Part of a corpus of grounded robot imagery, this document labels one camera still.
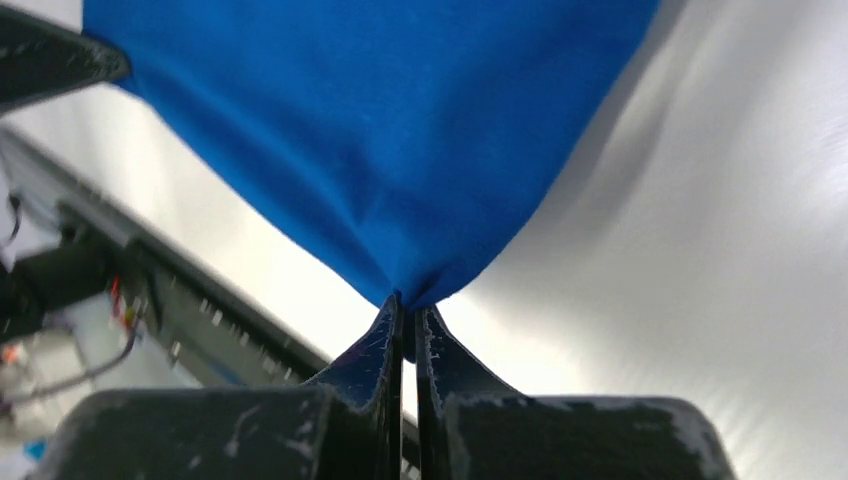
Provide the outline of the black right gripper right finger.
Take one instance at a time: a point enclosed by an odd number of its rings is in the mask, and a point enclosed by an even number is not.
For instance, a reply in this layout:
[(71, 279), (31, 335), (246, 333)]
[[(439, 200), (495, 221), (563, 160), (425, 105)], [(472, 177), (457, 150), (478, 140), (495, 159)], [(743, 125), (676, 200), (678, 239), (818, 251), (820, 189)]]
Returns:
[(670, 397), (530, 396), (436, 307), (415, 315), (424, 479), (733, 479), (712, 423)]

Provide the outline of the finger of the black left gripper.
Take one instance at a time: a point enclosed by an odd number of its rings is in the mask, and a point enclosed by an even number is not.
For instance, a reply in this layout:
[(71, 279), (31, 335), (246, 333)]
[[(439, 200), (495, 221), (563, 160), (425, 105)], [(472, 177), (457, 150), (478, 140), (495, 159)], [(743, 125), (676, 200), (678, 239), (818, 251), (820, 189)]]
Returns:
[(36, 17), (1, 8), (1, 113), (122, 79), (125, 53), (107, 43)]

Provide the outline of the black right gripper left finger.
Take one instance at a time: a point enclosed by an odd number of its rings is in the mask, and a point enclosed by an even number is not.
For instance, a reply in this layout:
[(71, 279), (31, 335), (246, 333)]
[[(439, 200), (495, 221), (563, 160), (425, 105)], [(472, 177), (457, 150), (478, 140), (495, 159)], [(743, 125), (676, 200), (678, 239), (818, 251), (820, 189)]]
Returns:
[(61, 423), (37, 479), (396, 479), (404, 310), (296, 387), (107, 390)]

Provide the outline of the blue t shirt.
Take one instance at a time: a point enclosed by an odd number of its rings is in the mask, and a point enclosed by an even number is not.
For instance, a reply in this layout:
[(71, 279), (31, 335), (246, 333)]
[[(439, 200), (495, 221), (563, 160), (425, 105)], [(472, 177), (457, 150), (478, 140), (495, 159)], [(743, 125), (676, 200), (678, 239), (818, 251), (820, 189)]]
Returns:
[(87, 1), (147, 102), (380, 304), (434, 304), (537, 210), (654, 1)]

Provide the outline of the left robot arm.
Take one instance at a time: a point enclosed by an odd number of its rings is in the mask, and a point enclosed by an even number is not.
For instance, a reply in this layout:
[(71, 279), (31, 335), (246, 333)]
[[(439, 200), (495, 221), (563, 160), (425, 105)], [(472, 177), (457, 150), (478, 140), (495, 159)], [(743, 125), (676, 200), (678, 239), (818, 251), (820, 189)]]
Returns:
[[(113, 46), (8, 5), (1, 7), (1, 112), (127, 76)], [(57, 247), (1, 270), (1, 339), (31, 335), (44, 316), (104, 291), (113, 272), (90, 243)]]

